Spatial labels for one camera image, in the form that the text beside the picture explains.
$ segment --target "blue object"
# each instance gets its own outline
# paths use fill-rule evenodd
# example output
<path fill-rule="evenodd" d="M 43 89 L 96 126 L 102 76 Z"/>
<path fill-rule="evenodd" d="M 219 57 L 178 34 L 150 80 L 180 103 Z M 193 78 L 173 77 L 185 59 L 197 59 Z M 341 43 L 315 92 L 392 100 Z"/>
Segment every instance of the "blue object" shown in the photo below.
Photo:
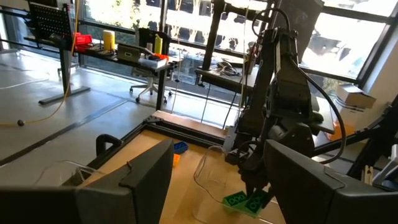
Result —
<path fill-rule="evenodd" d="M 188 150 L 188 144 L 185 142 L 177 142 L 174 144 L 174 153 L 175 154 L 183 154 L 186 150 Z"/>

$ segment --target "black pegboard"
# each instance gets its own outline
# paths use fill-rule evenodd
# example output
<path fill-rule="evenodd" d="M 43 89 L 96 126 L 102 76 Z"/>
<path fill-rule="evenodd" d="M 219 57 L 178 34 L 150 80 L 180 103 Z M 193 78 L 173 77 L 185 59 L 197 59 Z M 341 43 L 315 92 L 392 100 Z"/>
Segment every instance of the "black pegboard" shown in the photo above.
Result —
<path fill-rule="evenodd" d="M 57 34 L 67 45 L 72 44 L 72 30 L 67 8 L 59 10 L 29 4 L 29 9 L 36 29 L 36 38 L 49 40 L 52 34 Z"/>

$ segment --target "desk leg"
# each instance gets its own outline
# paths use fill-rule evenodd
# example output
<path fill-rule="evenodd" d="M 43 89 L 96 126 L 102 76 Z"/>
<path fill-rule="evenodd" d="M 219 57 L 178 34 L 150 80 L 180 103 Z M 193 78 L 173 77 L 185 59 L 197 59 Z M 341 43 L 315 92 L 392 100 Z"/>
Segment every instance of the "desk leg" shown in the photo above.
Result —
<path fill-rule="evenodd" d="M 162 70 L 158 74 L 159 74 L 159 86 L 157 92 L 156 110 L 162 110 L 164 103 L 164 86 L 165 86 L 167 71 Z"/>
<path fill-rule="evenodd" d="M 67 93 L 68 81 L 70 81 L 70 74 L 69 74 L 69 68 L 68 68 L 68 66 L 70 65 L 69 56 L 70 56 L 69 51 L 60 49 L 63 94 L 59 94 L 59 95 L 56 95 L 56 96 L 53 96 L 53 97 L 50 97 L 50 98 L 47 98 L 44 100 L 40 100 L 39 101 L 40 105 L 47 105 L 50 103 L 54 103 L 56 101 L 60 101 L 63 99 L 65 94 L 67 94 L 67 96 L 73 96 L 73 95 L 76 95 L 79 93 L 83 93 L 84 91 L 90 90 L 89 87 L 83 86 L 83 87 L 77 88 L 75 90 L 69 89 L 69 91 Z"/>

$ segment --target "white box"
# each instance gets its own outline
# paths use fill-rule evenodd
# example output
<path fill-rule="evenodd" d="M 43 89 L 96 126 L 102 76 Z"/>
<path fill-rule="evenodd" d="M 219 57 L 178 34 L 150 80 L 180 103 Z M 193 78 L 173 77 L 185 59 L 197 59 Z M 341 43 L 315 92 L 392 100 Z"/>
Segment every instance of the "white box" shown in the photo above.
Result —
<path fill-rule="evenodd" d="M 361 119 L 365 109 L 347 105 L 339 99 L 335 99 L 334 103 L 344 121 L 344 125 L 350 125 L 354 129 L 357 129 L 358 121 Z"/>

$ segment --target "concrete floor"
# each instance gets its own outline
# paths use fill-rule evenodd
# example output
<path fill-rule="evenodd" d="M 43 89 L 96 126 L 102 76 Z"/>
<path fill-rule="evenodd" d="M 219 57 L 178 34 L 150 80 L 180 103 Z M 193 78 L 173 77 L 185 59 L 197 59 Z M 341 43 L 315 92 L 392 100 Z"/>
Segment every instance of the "concrete floor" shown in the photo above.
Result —
<path fill-rule="evenodd" d="M 0 55 L 0 123 L 16 122 L 18 119 L 35 120 L 50 115 L 59 103 L 50 106 L 39 106 L 38 101 L 62 92 L 62 82 L 57 75 L 59 62 L 39 57 L 30 52 Z M 34 80 L 46 81 L 30 83 L 14 88 L 2 89 L 5 86 Z M 135 90 L 131 95 L 129 87 L 140 83 L 107 75 L 93 70 L 79 68 L 72 75 L 72 89 L 78 86 L 91 87 L 90 92 L 82 93 L 67 99 L 65 104 L 50 119 L 20 127 L 0 127 L 0 159 L 4 159 L 30 145 L 56 133 L 70 125 L 84 121 L 88 117 L 95 119 L 79 126 L 36 150 L 10 162 L 0 168 L 0 185 L 32 185 L 42 171 L 57 161 L 73 161 L 87 164 L 95 158 L 95 139 L 100 134 L 111 134 L 121 138 L 135 128 L 155 109 L 156 94 L 146 94 L 140 105 L 135 98 L 141 91 Z M 175 95 L 168 97 L 166 110 L 173 107 Z M 208 101 L 194 96 L 178 94 L 174 104 L 174 113 L 184 114 L 204 123 L 221 126 L 228 112 L 228 105 Z M 236 108 L 230 112 L 227 125 L 233 124 Z M 355 160 L 361 143 L 347 148 L 343 157 Z M 383 167 L 386 159 L 377 164 Z M 346 172 L 350 163 L 338 160 L 330 166 L 337 171 Z M 57 172 L 69 176 L 75 167 L 58 166 Z M 59 180 L 47 177 L 41 182 L 45 185 L 57 184 Z"/>

